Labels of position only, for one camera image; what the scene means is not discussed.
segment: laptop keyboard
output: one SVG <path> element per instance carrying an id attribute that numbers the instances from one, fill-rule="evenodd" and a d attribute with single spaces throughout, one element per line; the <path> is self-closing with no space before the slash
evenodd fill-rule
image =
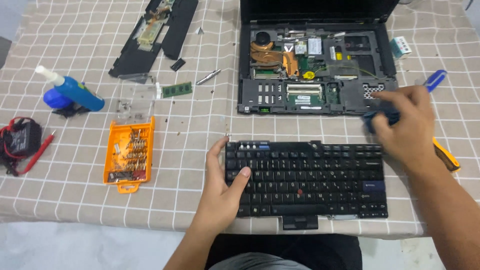
<path id="1" fill-rule="evenodd" d="M 237 217 L 387 218 L 382 153 L 376 144 L 228 142 L 225 179 L 252 170 Z"/>

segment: blue screwdriver handle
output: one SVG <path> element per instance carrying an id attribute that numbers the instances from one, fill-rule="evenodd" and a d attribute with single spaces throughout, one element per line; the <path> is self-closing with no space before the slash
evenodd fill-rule
<path id="1" fill-rule="evenodd" d="M 432 92 L 447 76 L 448 72 L 440 69 L 433 73 L 430 77 L 428 77 L 427 81 L 423 83 L 428 90 L 428 92 Z"/>

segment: cleaning spray bottle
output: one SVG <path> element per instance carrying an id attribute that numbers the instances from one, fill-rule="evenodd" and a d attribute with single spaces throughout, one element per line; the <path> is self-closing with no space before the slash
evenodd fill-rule
<path id="1" fill-rule="evenodd" d="M 69 76 L 61 76 L 51 72 L 43 66 L 35 68 L 35 72 L 42 74 L 48 82 L 54 85 L 54 89 L 77 104 L 84 106 L 91 111 L 99 111 L 105 105 L 103 98 L 90 92 L 84 85 Z"/>

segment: metal drill bit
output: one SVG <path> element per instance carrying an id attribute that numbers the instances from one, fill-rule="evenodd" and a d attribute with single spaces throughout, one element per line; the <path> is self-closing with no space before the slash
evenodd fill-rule
<path id="1" fill-rule="evenodd" d="M 220 71 L 222 71 L 221 69 L 217 69 L 215 71 L 212 71 L 212 73 L 210 73 L 209 75 L 207 75 L 205 78 L 201 79 L 200 81 L 197 81 L 195 84 L 196 85 L 202 85 L 204 84 L 206 81 L 210 80 L 211 78 L 215 77 L 217 74 L 220 73 Z"/>

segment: person's lap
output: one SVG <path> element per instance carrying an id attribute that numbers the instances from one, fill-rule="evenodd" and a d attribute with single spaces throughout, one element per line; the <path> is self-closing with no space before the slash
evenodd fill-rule
<path id="1" fill-rule="evenodd" d="M 205 269 L 247 252 L 261 252 L 290 259 L 313 270 L 362 269 L 358 238 L 341 234 L 220 234 L 210 249 Z"/>

